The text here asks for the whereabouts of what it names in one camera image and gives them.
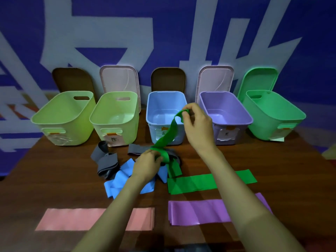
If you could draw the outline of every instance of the pink resistance band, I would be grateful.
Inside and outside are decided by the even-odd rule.
[[[105,209],[47,209],[35,231],[87,231]],[[133,208],[126,231],[151,231],[154,208]]]

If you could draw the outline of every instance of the forearm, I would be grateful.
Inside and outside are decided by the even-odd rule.
[[[124,188],[73,252],[117,251],[131,216],[135,200],[145,183],[130,177]]]
[[[238,177],[218,148],[199,154],[212,172],[247,251],[304,251],[295,237]]]

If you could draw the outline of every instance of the bin lid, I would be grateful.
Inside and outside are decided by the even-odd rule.
[[[243,102],[249,90],[272,91],[278,79],[279,72],[275,68],[258,67],[250,69],[243,77],[238,92],[238,100]]]
[[[231,66],[210,65],[203,67],[198,74],[195,102],[199,103],[203,91],[230,92],[234,71]]]
[[[100,68],[100,78],[104,92],[131,91],[138,95],[139,113],[141,111],[138,72],[128,65],[104,65]]]
[[[178,67],[160,67],[152,72],[150,77],[152,92],[180,91],[186,88],[186,74]]]
[[[61,93],[66,91],[91,91],[97,102],[91,76],[85,70],[74,67],[55,68],[52,71],[52,77]]]

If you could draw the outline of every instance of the purple resistance band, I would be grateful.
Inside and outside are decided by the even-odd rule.
[[[255,194],[269,209],[261,193]],[[221,199],[203,201],[169,201],[168,218],[171,225],[200,225],[206,223],[230,222],[230,217]]]

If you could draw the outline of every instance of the gray resistance band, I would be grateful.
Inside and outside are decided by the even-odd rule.
[[[106,141],[100,141],[91,154],[91,159],[98,164],[98,175],[105,179],[113,179],[120,169],[118,155],[109,153]]]

